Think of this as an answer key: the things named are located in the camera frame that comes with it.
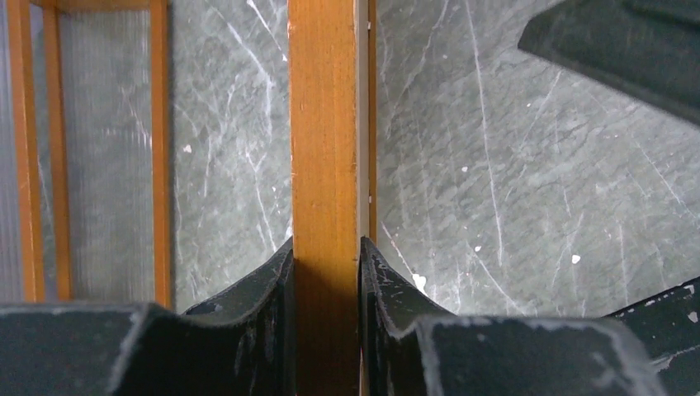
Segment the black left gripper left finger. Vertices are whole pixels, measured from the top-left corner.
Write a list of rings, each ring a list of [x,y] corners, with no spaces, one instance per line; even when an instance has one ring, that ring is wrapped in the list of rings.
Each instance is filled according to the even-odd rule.
[[[209,299],[3,304],[4,395],[292,395],[291,242]]]

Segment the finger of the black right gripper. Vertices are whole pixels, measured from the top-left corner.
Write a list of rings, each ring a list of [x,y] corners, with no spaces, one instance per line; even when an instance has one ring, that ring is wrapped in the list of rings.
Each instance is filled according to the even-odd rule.
[[[608,315],[641,340],[669,395],[699,394],[699,279]]]
[[[697,1],[563,1],[526,24],[518,48],[699,122]]]

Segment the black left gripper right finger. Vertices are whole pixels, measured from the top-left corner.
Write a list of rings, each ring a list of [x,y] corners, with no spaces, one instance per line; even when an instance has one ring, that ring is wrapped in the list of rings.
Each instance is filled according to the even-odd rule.
[[[457,316],[361,241],[367,395],[663,395],[641,342],[607,318]]]

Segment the wooden picture frame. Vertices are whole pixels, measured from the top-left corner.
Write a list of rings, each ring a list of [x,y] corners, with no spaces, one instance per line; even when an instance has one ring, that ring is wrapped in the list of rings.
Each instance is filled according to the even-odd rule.
[[[373,233],[373,1],[288,4],[291,208],[300,395],[365,395],[358,308]]]

